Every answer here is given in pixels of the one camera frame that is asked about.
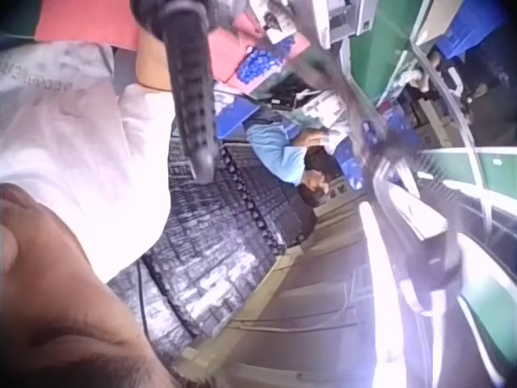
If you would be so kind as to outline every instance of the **blue bin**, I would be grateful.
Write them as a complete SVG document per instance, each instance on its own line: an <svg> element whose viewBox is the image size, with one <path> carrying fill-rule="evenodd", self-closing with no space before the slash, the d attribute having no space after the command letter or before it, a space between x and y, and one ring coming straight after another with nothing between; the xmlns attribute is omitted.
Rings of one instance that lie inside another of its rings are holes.
<svg viewBox="0 0 517 388"><path fill-rule="evenodd" d="M498 0L464 0L436 45L447 59L456 57L480 44L506 20L507 14Z"/></svg>

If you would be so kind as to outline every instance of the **black handle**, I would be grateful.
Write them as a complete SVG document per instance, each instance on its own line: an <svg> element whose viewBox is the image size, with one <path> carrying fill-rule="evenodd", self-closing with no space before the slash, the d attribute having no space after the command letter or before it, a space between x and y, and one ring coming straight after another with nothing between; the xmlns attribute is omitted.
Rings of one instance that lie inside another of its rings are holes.
<svg viewBox="0 0 517 388"><path fill-rule="evenodd" d="M217 155L208 16L198 0L132 0L138 23L166 47L183 152L199 183L213 181Z"/></svg>

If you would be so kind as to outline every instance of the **white shirt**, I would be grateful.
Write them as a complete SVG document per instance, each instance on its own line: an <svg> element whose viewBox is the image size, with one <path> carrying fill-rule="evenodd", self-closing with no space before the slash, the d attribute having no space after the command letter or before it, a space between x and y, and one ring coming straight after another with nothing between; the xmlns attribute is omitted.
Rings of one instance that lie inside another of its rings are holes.
<svg viewBox="0 0 517 388"><path fill-rule="evenodd" d="M0 182L51 209L108 282L160 237L170 212L170 93L117 97L105 45L0 53Z"/></svg>

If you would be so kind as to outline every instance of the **light blue shirt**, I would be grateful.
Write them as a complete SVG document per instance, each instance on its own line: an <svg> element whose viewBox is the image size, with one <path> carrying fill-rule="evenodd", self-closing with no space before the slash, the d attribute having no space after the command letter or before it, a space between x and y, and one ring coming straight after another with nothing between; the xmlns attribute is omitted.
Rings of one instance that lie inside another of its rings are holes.
<svg viewBox="0 0 517 388"><path fill-rule="evenodd" d="M248 142L260 161L274 175L295 186L305 171L307 147L294 147L281 123L253 124L247 131Z"/></svg>

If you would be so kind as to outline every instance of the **tool grip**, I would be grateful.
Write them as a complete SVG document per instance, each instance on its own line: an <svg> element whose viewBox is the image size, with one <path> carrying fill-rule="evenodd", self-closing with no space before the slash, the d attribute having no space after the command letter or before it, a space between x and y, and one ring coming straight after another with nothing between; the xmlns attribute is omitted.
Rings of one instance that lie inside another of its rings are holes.
<svg viewBox="0 0 517 388"><path fill-rule="evenodd" d="M217 152L207 24L200 13L190 10L169 13L162 20L183 151L199 183L213 181Z"/></svg>

